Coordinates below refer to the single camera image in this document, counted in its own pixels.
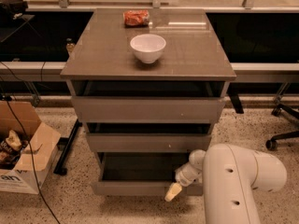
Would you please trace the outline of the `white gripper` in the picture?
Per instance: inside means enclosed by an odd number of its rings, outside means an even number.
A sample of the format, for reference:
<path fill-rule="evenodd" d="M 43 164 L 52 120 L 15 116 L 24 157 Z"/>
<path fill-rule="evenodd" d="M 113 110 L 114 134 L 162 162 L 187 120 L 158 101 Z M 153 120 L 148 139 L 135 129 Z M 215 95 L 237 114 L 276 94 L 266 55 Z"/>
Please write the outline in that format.
<path fill-rule="evenodd" d="M 167 202 L 171 202 L 176 196 L 178 196 L 182 187 L 188 187 L 198 178 L 202 173 L 202 169 L 193 166 L 189 162 L 183 164 L 175 171 L 175 180 L 177 183 L 172 183 L 169 187 L 169 190 L 165 194 L 164 199 Z"/>

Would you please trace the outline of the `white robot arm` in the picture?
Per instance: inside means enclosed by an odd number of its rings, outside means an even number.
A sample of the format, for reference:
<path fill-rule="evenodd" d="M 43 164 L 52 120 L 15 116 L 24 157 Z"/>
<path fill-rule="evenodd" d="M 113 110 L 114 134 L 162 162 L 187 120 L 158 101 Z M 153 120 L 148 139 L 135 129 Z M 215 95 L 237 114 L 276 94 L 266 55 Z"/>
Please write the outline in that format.
<path fill-rule="evenodd" d="M 164 199 L 172 201 L 198 178 L 203 181 L 206 224 L 261 224 L 252 192 L 282 189 L 287 171 L 271 154 L 217 144 L 191 152 Z"/>

